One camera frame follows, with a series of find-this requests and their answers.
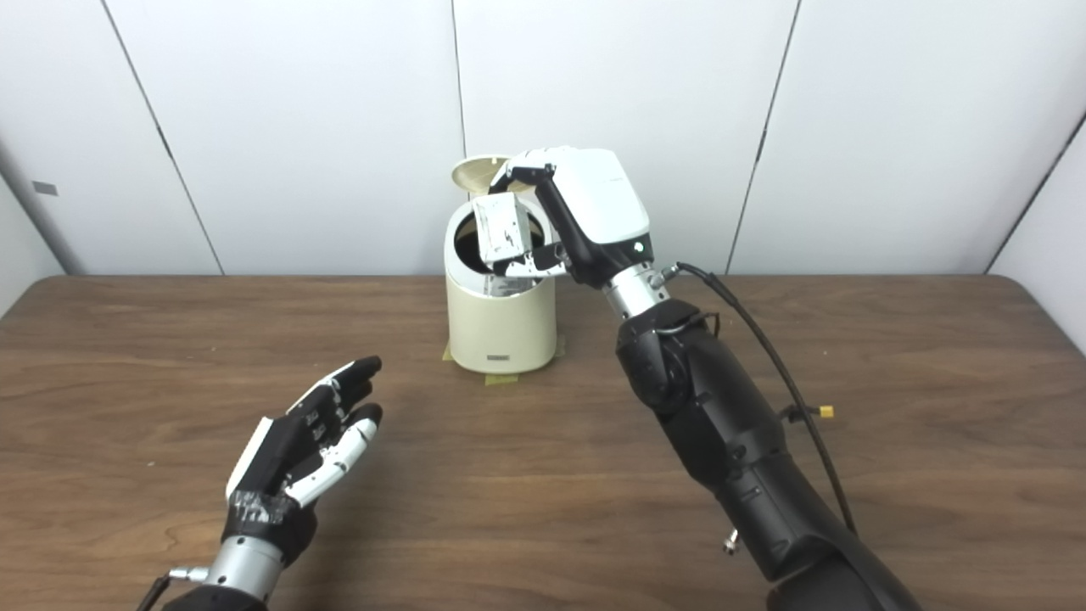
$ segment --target small white box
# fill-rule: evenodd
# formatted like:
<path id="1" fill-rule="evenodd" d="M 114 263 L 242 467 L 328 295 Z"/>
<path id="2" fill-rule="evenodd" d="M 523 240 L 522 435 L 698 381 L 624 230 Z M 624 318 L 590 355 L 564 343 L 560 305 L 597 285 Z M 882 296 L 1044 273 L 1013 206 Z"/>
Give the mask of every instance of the small white box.
<path id="1" fill-rule="evenodd" d="M 479 256 L 488 265 L 520 256 L 532 247 L 528 208 L 516 193 L 479 195 L 471 200 L 479 231 Z"/>

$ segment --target black cable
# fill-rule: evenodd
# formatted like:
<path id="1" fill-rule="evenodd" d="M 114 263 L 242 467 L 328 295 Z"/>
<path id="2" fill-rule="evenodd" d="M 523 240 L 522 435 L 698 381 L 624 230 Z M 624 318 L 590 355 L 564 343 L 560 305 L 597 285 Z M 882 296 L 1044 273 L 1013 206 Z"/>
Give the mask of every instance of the black cable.
<path id="1" fill-rule="evenodd" d="M 147 590 L 147 596 L 143 597 L 143 600 L 139 603 L 139 607 L 136 608 L 136 611 L 151 611 L 151 608 L 154 607 L 155 602 L 157 602 L 159 597 L 162 596 L 162 593 L 166 591 L 166 588 L 168 587 L 169 574 L 167 573 L 151 584 L 151 589 Z"/>
<path id="2" fill-rule="evenodd" d="M 822 467 L 825 469 L 825 474 L 830 479 L 830 486 L 833 487 L 833 496 L 837 498 L 837 505 L 841 506 L 841 518 L 845 522 L 845 526 L 848 527 L 853 534 L 856 533 L 856 523 L 853 521 L 853 511 L 848 508 L 848 499 L 845 498 L 845 489 L 841 486 L 841 480 L 837 478 L 837 470 L 833 467 L 833 459 L 830 458 L 830 451 L 825 447 L 825 442 L 822 441 L 822 435 L 818 431 L 818 427 L 815 424 L 815 419 L 811 417 L 810 411 L 807 410 L 807 404 L 804 403 L 803 395 L 799 394 L 799 389 L 796 386 L 794 380 L 792 380 L 792 374 L 788 373 L 788 368 L 784 366 L 784 361 L 781 360 L 781 356 L 776 354 L 776 349 L 773 348 L 773 344 L 770 343 L 769 339 L 758 327 L 758 323 L 754 320 L 743 304 L 740 303 L 738 297 L 732 293 L 731 290 L 724 285 L 724 282 L 720 280 L 717 276 L 709 273 L 700 267 L 695 267 L 690 263 L 675 263 L 675 267 L 684 271 L 694 273 L 695 276 L 702 278 L 709 288 L 714 290 L 730 307 L 735 310 L 735 313 L 743 319 L 743 322 L 750 328 L 750 332 L 756 339 L 758 339 L 758 344 L 761 344 L 762 349 L 769 355 L 769 359 L 773 361 L 773 367 L 776 368 L 778 373 L 781 374 L 781 380 L 784 381 L 784 385 L 788 387 L 788 394 L 792 395 L 792 400 L 795 402 L 796 407 L 800 415 L 803 415 L 804 424 L 807 425 L 807 432 L 810 433 L 811 441 L 815 442 L 815 449 L 818 450 L 818 456 L 822 459 Z"/>

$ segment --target black robotic arm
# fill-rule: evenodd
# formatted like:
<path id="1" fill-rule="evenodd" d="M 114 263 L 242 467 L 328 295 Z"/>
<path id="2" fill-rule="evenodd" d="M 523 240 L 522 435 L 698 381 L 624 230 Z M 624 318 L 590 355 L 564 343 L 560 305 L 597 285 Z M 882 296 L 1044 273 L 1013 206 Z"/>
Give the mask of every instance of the black robotic arm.
<path id="1" fill-rule="evenodd" d="M 557 258 L 552 266 L 604 291 L 623 320 L 616 354 L 634 394 L 775 584 L 768 608 L 919 610 L 800 473 L 781 418 L 710 333 L 708 317 L 670 297 L 664 287 L 669 273 L 652 267 L 648 216 L 615 154 L 569 147 L 527 151 L 502 165 L 488 196 L 514 180 L 535 187 L 561 241 L 514 258 L 494 259 L 483 250 L 483 259 L 496 272 L 532 276 L 540 273 L 536 260 Z M 488 230 L 503 229 L 492 222 Z"/>

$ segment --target black fingertip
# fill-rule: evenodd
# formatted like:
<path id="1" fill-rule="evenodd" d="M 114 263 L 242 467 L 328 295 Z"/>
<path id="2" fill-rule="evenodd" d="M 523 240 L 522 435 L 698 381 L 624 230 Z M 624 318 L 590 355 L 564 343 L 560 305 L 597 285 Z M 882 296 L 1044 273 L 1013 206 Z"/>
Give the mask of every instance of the black fingertip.
<path id="1" fill-rule="evenodd" d="M 374 355 L 372 357 L 365 357 L 363 359 L 358 359 L 357 361 L 354 362 L 354 365 L 355 367 L 364 367 L 367 371 L 370 372 L 369 375 L 374 375 L 375 373 L 381 371 L 381 358 L 378 357 L 377 355 Z"/>
<path id="2" fill-rule="evenodd" d="M 351 415 L 351 420 L 355 422 L 361 422 L 363 420 L 371 420 L 377 427 L 381 425 L 381 417 L 384 415 L 384 410 L 381 409 L 377 404 L 366 404 L 359 407 L 354 413 Z"/>

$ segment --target prosthetic hand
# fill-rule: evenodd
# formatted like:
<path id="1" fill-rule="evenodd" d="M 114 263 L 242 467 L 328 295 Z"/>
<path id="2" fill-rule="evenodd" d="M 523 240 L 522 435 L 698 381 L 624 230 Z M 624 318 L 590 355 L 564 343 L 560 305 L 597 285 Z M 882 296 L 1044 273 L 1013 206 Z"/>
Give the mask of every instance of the prosthetic hand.
<path id="1" fill-rule="evenodd" d="M 514 181 L 535 188 L 560 242 L 497 257 L 487 244 L 501 243 L 514 228 L 500 221 L 508 214 L 495 214 L 489 222 L 478 219 L 489 233 L 480 239 L 483 260 L 498 275 L 568 270 L 578 282 L 603 290 L 623 320 L 616 353 L 634 394 L 653 410 L 690 475 L 723 507 L 762 574 L 775 583 L 768 608 L 919 610 L 908 589 L 799 472 L 781 418 L 709 332 L 709 316 L 668 295 L 667 279 L 680 266 L 694 268 L 653 269 L 648 216 L 615 153 L 569 147 L 521 153 L 501 166 L 485 195 L 491 199 L 476 205 L 477 214 L 503 202 L 515 205 L 516 195 L 505 192 Z M 719 283 L 708 273 L 703 279 Z M 806 406 L 797 402 L 797 408 Z"/>
<path id="2" fill-rule="evenodd" d="M 201 585 L 163 611 L 266 611 L 279 574 L 310 546 L 314 506 L 372 443 L 381 408 L 362 405 L 381 360 L 353 361 L 313 385 L 286 416 L 262 419 L 226 485 L 222 547 L 210 568 L 177 568 L 138 608 L 147 611 L 171 580 Z"/>

